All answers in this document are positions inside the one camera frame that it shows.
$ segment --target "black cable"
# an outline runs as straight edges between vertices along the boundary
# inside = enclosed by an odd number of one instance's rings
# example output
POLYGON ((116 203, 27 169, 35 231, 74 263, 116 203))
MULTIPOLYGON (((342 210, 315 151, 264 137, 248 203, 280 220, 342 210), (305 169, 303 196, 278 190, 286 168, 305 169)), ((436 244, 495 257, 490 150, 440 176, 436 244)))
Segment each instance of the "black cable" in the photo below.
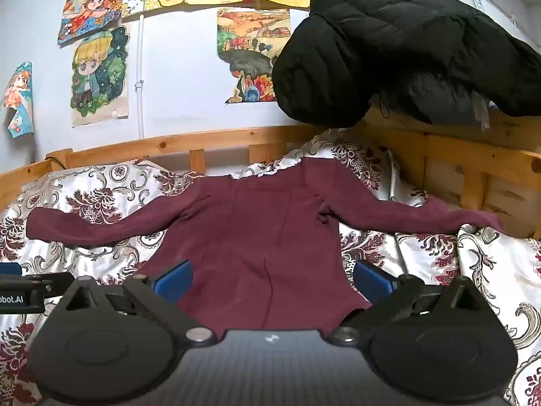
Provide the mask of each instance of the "black cable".
POLYGON ((383 119, 389 119, 391 117, 391 111, 389 110, 389 107, 387 106, 387 104, 383 102, 383 104, 385 104, 385 108, 387 109, 387 117, 385 117, 385 115, 383 114, 383 110, 381 109, 381 98, 382 98, 382 95, 380 93, 379 94, 379 111, 381 111, 381 115, 383 116, 383 119))
POLYGON ((58 160, 56 157, 52 157, 52 156, 49 156, 49 157, 46 157, 45 160, 53 160, 54 162, 58 163, 62 169, 67 169, 65 166, 64 166, 64 163, 62 163, 60 160, 58 160))

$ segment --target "carbon fiber surface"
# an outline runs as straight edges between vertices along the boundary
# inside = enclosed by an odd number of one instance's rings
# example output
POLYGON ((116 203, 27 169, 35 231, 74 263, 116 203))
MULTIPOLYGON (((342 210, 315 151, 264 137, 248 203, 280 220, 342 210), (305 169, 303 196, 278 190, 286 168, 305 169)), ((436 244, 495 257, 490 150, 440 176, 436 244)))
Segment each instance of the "carbon fiber surface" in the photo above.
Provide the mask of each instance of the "carbon fiber surface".
MULTIPOLYGON (((449 380, 450 389, 452 386, 453 380, 449 380)), ((215 346, 188 351, 171 377, 157 389, 121 403, 122 406, 437 404, 391 389, 372 373, 359 350, 328 344, 317 331, 229 331, 215 346)), ((501 398, 476 404, 508 405, 501 398)), ((64 406, 64 403, 44 400, 40 405, 64 406)))

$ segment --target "bolt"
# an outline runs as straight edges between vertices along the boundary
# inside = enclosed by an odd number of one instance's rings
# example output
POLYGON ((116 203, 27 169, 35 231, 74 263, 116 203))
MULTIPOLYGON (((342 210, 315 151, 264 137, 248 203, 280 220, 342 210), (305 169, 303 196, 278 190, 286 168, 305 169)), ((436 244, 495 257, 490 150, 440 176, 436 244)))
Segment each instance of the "bolt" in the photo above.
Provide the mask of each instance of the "bolt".
POLYGON ((192 328, 186 332, 186 337, 192 342, 201 343, 212 338, 212 331, 203 326, 192 328))

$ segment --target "sweater sleeve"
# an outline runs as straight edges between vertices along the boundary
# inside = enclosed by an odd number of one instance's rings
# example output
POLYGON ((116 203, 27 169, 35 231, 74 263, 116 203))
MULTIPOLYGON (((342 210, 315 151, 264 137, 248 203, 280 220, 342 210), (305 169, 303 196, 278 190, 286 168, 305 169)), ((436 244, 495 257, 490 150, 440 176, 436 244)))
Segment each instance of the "sweater sleeve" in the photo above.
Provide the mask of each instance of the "sweater sleeve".
POLYGON ((146 206, 110 225, 97 225, 78 214, 58 209, 36 208, 26 221, 26 236, 31 240, 59 241, 72 246, 105 246, 132 236, 148 235, 167 229, 197 199, 201 184, 196 179, 180 195, 160 196, 146 206))
POLYGON ((382 232, 456 234, 464 224, 498 228, 496 219, 485 212, 448 211, 441 201, 429 199, 411 207, 375 197, 364 183, 335 159, 305 158, 305 181, 343 223, 357 230, 382 232))

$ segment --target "screw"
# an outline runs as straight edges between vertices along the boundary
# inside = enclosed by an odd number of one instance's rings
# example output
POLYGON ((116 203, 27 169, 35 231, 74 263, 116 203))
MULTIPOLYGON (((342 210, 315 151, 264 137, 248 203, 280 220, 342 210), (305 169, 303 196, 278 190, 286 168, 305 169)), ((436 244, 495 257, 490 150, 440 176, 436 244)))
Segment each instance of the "screw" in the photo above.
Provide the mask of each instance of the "screw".
POLYGON ((212 338, 212 331, 203 326, 192 328, 186 332, 186 337, 192 342, 201 343, 212 338))
POLYGON ((340 343, 353 344, 359 340, 359 332, 350 326, 341 326, 334 331, 333 338, 340 343))

